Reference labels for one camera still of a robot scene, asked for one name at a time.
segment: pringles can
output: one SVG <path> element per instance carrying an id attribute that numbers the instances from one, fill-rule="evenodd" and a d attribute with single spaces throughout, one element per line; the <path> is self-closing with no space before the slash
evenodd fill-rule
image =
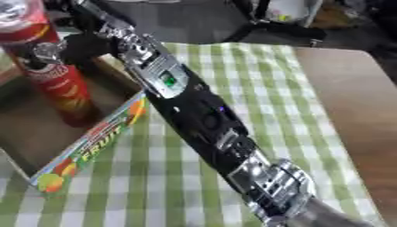
<path id="1" fill-rule="evenodd" d="M 38 43 L 58 41 L 41 0 L 0 1 L 0 45 L 64 122 L 73 127 L 88 126 L 97 117 L 97 109 L 76 67 L 45 64 L 33 58 L 32 50 Z"/>

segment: table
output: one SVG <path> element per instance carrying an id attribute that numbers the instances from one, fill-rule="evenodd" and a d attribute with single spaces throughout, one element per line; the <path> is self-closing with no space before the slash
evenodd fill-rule
<path id="1" fill-rule="evenodd" d="M 397 226 L 397 89 L 366 52 L 295 51 L 380 213 Z"/>
<path id="2" fill-rule="evenodd" d="M 270 158 L 291 158 L 312 175 L 325 202 L 380 225 L 292 48 L 246 43 L 167 47 L 235 108 Z M 321 78 L 323 70 L 307 73 Z M 0 222 L 7 226 L 260 226 L 152 107 L 114 149 L 74 178 L 62 199 L 42 200 L 10 165 L 2 161 L 0 168 Z"/>

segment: cardboard box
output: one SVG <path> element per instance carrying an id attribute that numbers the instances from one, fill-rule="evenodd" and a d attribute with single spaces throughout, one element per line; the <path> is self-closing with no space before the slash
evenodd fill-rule
<path id="1" fill-rule="evenodd" d="M 19 83 L 0 99 L 0 152 L 45 196 L 62 193 L 74 175 L 144 112 L 139 86 L 103 60 L 95 67 L 100 70 L 93 65 L 82 70 L 90 95 L 105 116 L 92 128 L 66 125 L 29 82 Z"/>

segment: green checkered tablecloth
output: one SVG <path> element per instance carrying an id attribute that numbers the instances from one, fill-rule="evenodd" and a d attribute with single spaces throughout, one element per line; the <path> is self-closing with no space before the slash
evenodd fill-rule
<path id="1" fill-rule="evenodd" d="M 324 202 L 382 226 L 291 47 L 167 47 L 236 110 L 269 158 L 307 170 Z M 1 226 L 260 226 L 152 106 L 112 149 L 45 200 L 0 159 Z"/>

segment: prosthetic arm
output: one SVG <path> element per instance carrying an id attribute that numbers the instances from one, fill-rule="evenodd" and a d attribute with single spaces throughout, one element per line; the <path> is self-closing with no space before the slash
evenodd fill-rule
<path id="1" fill-rule="evenodd" d="M 84 15 L 90 13 L 103 25 L 98 32 L 71 35 L 61 43 L 38 44 L 38 60 L 74 64 L 112 53 L 144 88 L 167 123 L 242 196 L 265 225 L 370 226 L 318 200 L 309 191 L 313 188 L 310 177 L 289 160 L 269 161 L 223 99 L 161 43 L 150 35 L 139 35 L 133 21 L 99 2 L 79 0 L 67 6 Z"/>

